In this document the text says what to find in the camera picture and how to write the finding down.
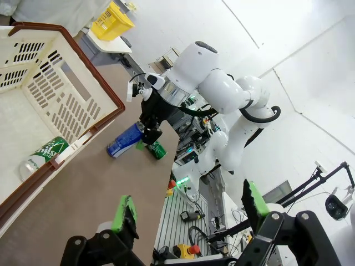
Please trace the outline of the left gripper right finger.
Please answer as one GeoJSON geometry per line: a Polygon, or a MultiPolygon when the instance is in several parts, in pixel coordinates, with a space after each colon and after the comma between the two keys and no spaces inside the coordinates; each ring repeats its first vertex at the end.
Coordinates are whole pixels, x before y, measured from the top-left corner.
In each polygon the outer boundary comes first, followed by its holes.
{"type": "Polygon", "coordinates": [[[336,252],[316,214],[302,211],[294,217],[269,209],[255,184],[244,180],[242,203],[253,237],[236,265],[266,265],[278,245],[287,246],[298,265],[340,265],[336,252]]]}

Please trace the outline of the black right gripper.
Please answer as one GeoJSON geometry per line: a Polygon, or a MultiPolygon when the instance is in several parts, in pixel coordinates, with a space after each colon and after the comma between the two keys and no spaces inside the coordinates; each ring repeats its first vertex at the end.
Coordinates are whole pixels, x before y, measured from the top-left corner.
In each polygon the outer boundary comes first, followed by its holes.
{"type": "Polygon", "coordinates": [[[143,150],[146,145],[152,145],[163,133],[158,129],[161,123],[170,118],[177,110],[176,106],[168,103],[157,91],[153,91],[147,100],[143,100],[140,121],[136,122],[140,131],[136,149],[143,150]]]}

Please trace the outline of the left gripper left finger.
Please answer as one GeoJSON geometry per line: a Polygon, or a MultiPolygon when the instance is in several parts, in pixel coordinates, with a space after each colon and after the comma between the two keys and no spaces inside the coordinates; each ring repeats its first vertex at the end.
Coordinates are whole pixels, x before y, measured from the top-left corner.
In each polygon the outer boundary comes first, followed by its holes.
{"type": "Polygon", "coordinates": [[[138,265],[133,252],[137,211],[130,195],[121,196],[111,223],[102,223],[91,239],[72,236],[68,239],[60,265],[138,265]]]}

